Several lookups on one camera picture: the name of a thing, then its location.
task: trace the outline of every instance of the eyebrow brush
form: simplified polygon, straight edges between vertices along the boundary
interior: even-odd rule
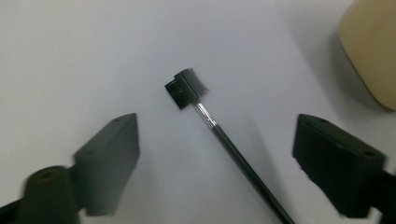
[[[227,134],[220,128],[220,126],[212,119],[210,114],[201,103],[201,96],[207,92],[207,88],[201,83],[192,69],[185,69],[175,75],[175,79],[165,85],[166,90],[180,109],[183,109],[189,104],[195,106],[195,109],[204,119],[206,124],[212,130],[213,134],[219,139],[224,148],[229,152],[245,177],[259,192],[262,198],[273,209],[277,217],[284,224],[294,224],[294,221],[277,201],[276,197],[265,186],[260,177],[256,174],[250,164],[245,160],[238,148],[233,144]]]

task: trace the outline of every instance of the screw hole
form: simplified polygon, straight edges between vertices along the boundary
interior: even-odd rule
[[[59,174],[57,170],[44,171],[35,180],[37,183],[44,183],[54,179]]]
[[[368,157],[374,157],[375,156],[375,153],[372,152],[372,151],[365,151],[363,153],[364,153],[365,156],[368,156]]]

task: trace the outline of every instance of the cosmetic brush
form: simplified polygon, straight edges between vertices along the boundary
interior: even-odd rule
[[[260,177],[256,174],[250,164],[245,160],[238,148],[233,144],[227,134],[212,119],[204,105],[201,103],[201,96],[207,92],[207,88],[201,83],[192,69],[185,69],[175,75],[175,79],[165,85],[166,90],[180,109],[189,104],[195,106],[198,113],[212,130],[213,134],[219,139],[224,148],[229,152],[245,177],[258,191],[262,198],[273,209],[277,217],[284,224],[294,224],[294,221],[277,201],[276,197],[265,186]]]

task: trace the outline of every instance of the black clamp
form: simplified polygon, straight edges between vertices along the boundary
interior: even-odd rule
[[[300,115],[293,157],[337,211],[367,217],[371,207],[396,223],[396,177],[383,168],[386,156],[325,119]]]

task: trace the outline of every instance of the comb teeth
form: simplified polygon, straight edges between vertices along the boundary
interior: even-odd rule
[[[195,94],[202,96],[207,92],[207,87],[198,79],[192,68],[186,69],[180,72],[180,74],[186,79],[186,82],[190,85]]]
[[[198,104],[200,97],[207,92],[192,69],[185,69],[175,75],[175,79],[165,85],[166,90],[180,109],[188,104]]]

